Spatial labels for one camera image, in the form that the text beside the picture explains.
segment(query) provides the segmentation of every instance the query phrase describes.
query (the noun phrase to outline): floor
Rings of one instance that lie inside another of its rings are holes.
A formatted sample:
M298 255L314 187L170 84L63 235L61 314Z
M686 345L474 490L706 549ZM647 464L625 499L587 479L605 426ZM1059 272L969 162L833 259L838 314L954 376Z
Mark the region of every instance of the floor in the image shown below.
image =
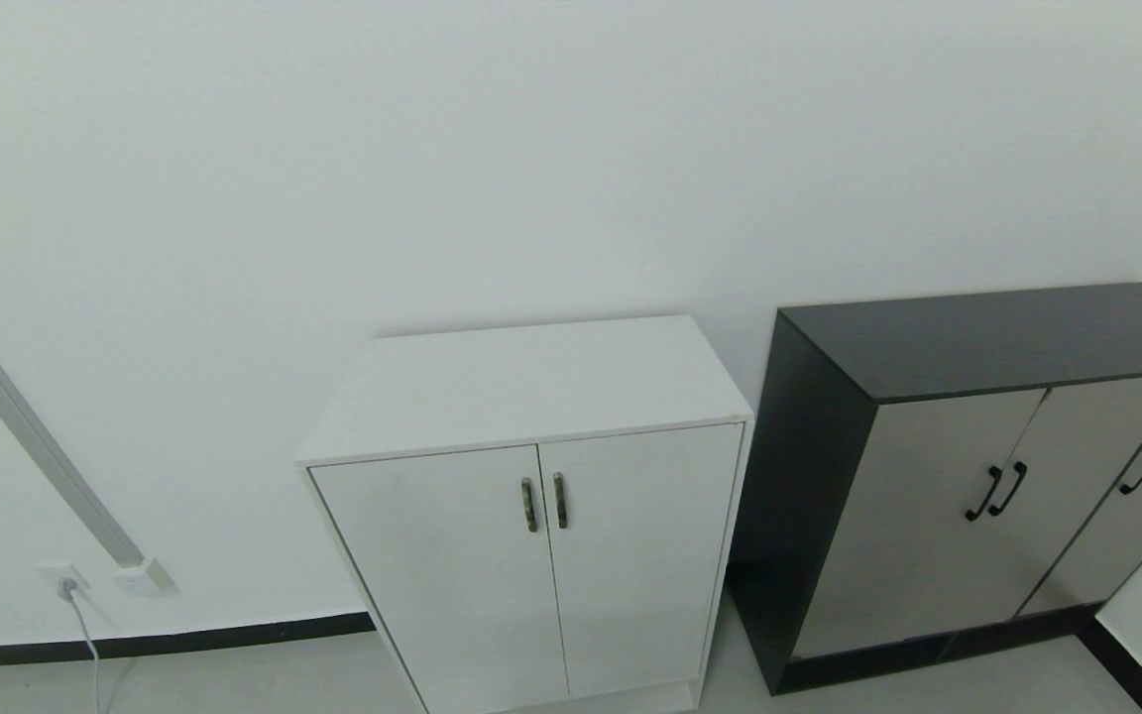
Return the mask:
M0 667L1 714L91 714L89 661ZM376 633L241 650L113 659L100 669L107 714L412 714ZM916 673L770 697L748 636L725 602L702 714L1139 714L1073 637Z

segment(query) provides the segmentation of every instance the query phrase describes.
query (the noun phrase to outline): black cabinet top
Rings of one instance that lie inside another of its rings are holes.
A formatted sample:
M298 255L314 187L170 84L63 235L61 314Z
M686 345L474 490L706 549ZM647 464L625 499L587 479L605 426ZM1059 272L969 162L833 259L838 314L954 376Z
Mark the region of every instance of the black cabinet top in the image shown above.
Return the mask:
M1142 282L781 307L877 402L1142 376Z

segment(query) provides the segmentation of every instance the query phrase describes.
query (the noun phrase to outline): power cord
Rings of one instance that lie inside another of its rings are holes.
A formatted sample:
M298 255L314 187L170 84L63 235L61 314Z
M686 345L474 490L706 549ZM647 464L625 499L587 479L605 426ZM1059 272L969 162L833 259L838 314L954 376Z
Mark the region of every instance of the power cord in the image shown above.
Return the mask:
M78 588L78 580L72 578L64 578L59 580L59 592L58 595L61 600L67 602L72 605L73 613L78 615L78 624L82 627L82 639L87 641L87 650L91 651L91 658L95 659L95 674L91 677L93 685L95 688L95 714L100 714L100 700L99 700L99 651L95 649L95 642L91 642L90 633L87 632L87 620L82 619L82 611L78 608L78 602L73 600L73 592Z

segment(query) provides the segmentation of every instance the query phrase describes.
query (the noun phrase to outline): wall socket plate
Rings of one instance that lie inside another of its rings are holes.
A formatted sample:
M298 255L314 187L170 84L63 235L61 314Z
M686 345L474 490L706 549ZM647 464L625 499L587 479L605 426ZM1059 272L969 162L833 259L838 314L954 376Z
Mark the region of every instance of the wall socket plate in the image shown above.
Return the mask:
M58 595L59 580L64 578L72 578L78 584L78 589L90 588L87 579L78 573L78 569L73 568L72 563L37 563L34 569L38 570L38 575L41 575L41 579L50 586L50 592L55 595Z

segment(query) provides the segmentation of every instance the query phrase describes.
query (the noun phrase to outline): black cabinet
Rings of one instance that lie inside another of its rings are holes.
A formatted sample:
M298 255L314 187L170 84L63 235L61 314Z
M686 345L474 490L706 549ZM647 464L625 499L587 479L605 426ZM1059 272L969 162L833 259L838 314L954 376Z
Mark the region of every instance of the black cabinet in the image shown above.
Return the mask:
M1142 560L1141 475L1142 283L779 311L726 575L766 681L1059 634Z

